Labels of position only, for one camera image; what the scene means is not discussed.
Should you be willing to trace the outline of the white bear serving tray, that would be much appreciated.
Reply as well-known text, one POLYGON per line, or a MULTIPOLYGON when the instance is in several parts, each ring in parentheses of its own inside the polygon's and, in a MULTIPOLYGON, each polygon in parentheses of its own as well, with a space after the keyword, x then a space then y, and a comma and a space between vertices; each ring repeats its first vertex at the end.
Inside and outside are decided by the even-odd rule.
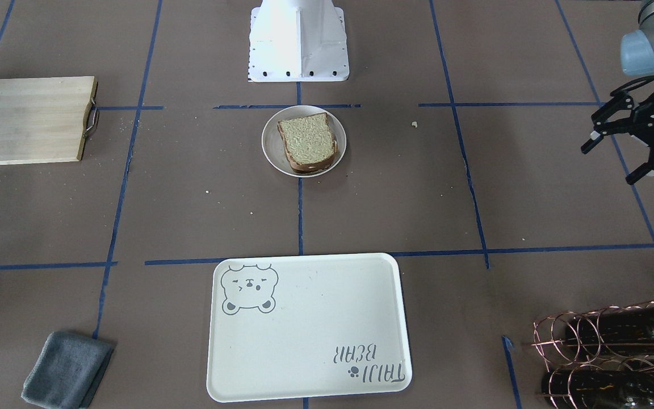
POLYGON ((399 393, 413 378, 386 253, 230 258, 213 271, 206 387, 217 402, 399 393))

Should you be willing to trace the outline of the green wine bottle middle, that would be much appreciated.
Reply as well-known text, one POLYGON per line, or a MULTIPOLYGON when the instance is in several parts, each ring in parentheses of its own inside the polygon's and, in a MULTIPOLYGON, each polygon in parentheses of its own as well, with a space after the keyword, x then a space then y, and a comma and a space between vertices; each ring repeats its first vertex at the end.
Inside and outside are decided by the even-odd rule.
POLYGON ((565 328, 565 342, 589 354, 654 356, 654 306, 574 318, 565 328))

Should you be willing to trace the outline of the green wine bottle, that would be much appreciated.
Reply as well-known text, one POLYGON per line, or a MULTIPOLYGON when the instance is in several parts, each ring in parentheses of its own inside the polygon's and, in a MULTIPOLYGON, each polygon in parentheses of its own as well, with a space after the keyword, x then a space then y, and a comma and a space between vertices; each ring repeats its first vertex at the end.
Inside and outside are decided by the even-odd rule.
POLYGON ((654 356, 654 306, 574 318, 565 328, 565 342, 589 354, 654 356))
POLYGON ((636 371, 559 369, 540 390, 556 408, 654 408, 654 376, 636 371))

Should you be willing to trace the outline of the green wine bottle front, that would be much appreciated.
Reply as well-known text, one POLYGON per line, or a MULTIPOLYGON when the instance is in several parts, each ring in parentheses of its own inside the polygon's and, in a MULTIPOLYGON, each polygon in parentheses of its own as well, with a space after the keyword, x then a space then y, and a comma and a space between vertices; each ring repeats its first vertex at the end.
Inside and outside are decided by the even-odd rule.
POLYGON ((559 369, 540 390, 556 408, 654 408, 654 376, 636 371, 559 369))

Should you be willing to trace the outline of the bottom bread slice with egg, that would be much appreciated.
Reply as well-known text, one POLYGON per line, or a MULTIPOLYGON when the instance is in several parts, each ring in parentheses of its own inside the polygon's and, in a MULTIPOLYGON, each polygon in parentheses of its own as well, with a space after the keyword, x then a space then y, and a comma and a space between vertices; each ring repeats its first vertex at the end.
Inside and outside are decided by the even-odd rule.
POLYGON ((287 160, 291 170, 296 174, 313 174, 322 173, 334 165, 337 160, 338 153, 331 155, 324 160, 316 161, 314 163, 300 163, 294 160, 293 156, 287 155, 287 160))

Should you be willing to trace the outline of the white round plate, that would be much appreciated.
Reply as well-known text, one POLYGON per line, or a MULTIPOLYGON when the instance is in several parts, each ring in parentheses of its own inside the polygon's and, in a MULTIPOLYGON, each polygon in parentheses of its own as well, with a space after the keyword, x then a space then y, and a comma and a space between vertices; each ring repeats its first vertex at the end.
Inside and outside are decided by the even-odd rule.
POLYGON ((333 114, 316 106, 284 108, 265 124, 262 150, 270 165, 296 178, 335 168, 347 150, 347 134, 333 114))

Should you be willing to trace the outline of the wooden cutting board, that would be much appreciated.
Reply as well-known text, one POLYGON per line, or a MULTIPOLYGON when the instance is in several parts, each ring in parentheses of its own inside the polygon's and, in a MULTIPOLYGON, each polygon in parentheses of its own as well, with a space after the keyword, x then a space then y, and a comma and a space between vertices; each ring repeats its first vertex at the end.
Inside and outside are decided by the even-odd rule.
POLYGON ((79 161, 95 77, 0 78, 0 165, 79 161))

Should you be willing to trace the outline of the folded grey cloth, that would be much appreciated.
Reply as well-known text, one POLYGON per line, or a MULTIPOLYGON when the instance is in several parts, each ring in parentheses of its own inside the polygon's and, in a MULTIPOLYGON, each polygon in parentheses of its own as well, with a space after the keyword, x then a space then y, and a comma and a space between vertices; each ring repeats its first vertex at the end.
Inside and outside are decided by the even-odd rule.
POLYGON ((44 408, 88 408, 114 345, 72 332, 52 332, 23 383, 21 398, 44 408))

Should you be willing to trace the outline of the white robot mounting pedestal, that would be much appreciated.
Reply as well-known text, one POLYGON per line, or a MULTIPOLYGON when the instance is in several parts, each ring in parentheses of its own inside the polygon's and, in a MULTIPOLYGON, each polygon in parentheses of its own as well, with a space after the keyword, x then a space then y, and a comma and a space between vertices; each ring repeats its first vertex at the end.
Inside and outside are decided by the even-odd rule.
POLYGON ((263 1, 251 10, 248 80, 346 81, 343 9, 332 1, 263 1))

